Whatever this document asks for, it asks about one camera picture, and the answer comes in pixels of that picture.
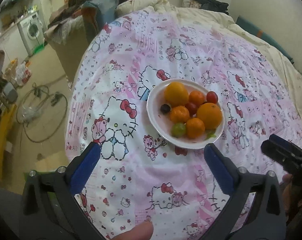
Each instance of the washing machine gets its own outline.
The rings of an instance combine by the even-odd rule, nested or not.
[[[31,57],[35,48],[42,45],[45,40],[38,12],[34,12],[22,19],[18,23],[18,29],[28,55]]]

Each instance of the washing machine door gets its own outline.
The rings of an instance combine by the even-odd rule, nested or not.
[[[36,40],[39,36],[40,30],[36,21],[31,21],[28,25],[27,35],[30,40]]]

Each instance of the cable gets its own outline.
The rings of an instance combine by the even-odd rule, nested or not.
[[[62,77],[59,77],[57,80],[55,81],[52,81],[50,82],[49,84],[53,84],[54,82],[60,80]],[[31,118],[29,118],[28,120],[24,119],[23,122],[19,122],[18,120],[18,109],[20,108],[21,104],[23,105],[27,99],[29,98],[29,96],[31,94],[34,94],[35,98],[41,98],[41,94],[44,93],[46,94],[45,98],[40,101],[40,103],[35,106],[35,110],[33,111],[33,114],[31,115]],[[55,106],[56,103],[61,99],[61,98],[64,98],[65,101],[66,101],[66,107],[65,107],[65,111],[64,111],[64,115],[61,119],[61,122],[59,123],[59,125],[57,126],[57,128],[54,130],[54,132],[52,134],[50,134],[49,136],[47,136],[46,138],[44,139],[41,139],[41,140],[33,140],[30,138],[30,136],[27,134],[27,131],[26,131],[26,127],[28,126],[28,124],[30,122],[32,122],[35,118],[39,117],[38,114],[39,114],[39,111],[40,109],[44,106],[44,104],[46,103],[46,101],[52,97],[51,99],[51,106]],[[16,111],[16,121],[17,123],[19,124],[22,124],[23,126],[23,130],[24,130],[24,133],[26,134],[27,138],[34,142],[34,143],[42,143],[46,140],[48,140],[49,138],[51,138],[56,132],[57,130],[60,128],[60,126],[62,125],[63,121],[64,121],[64,118],[66,117],[67,115],[67,110],[68,110],[68,100],[66,98],[66,96],[64,94],[61,94],[59,92],[56,92],[55,94],[49,94],[49,87],[47,85],[40,85],[40,86],[37,86],[36,83],[33,83],[32,84],[32,90],[30,90],[29,92],[27,92],[27,94],[22,98],[21,102],[19,103],[18,107],[17,107],[17,111]]]

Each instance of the bed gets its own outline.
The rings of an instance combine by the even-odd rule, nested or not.
[[[283,169],[262,155],[270,134],[302,148],[302,76],[277,49],[225,14],[131,0],[83,55],[65,136],[69,160],[94,141],[101,158],[76,195],[108,239],[150,220],[153,239],[192,239],[228,200],[203,158],[166,142],[150,124],[146,99],[170,78],[215,91],[226,116],[215,145],[236,166],[265,174]],[[249,195],[235,230],[243,223]]]

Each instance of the bowl of fruit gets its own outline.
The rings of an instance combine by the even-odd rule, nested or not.
[[[225,123],[217,94],[185,79],[168,79],[154,87],[147,114],[163,138],[184,149],[214,143]]]

